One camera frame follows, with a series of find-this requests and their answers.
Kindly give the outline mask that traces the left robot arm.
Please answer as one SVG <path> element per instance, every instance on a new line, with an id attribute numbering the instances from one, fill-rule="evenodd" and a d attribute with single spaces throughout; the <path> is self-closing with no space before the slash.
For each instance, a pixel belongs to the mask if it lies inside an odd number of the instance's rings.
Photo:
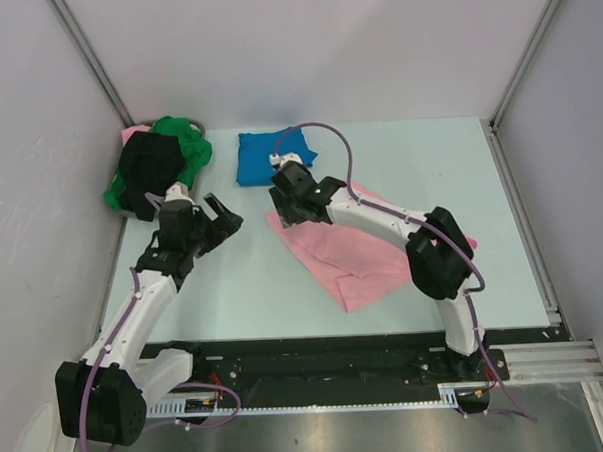
<path id="1" fill-rule="evenodd" d="M 209 367 L 183 349 L 166 349 L 148 364 L 137 361 L 161 314 L 178 295 L 197 259 L 240 229 L 243 219 L 212 193 L 202 205 L 174 185 L 158 211 L 158 228 L 130 269 L 131 288 L 119 312 L 76 362 L 55 375 L 65 436 L 83 442 L 132 445 L 147 411 L 180 384 L 202 388 Z"/>

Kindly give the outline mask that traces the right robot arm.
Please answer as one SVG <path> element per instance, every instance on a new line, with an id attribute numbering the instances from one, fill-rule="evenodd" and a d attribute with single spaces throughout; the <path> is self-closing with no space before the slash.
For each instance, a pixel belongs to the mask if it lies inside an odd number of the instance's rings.
<path id="1" fill-rule="evenodd" d="M 485 367 L 486 336 L 471 294 L 483 291 L 485 280 L 452 213 L 442 207 L 427 213 L 402 209 L 356 192 L 335 177 L 317 182 L 294 153 L 269 158 L 269 193 L 286 228 L 306 222 L 341 225 L 405 252 L 413 284 L 436 301 L 451 373 L 474 379 Z"/>

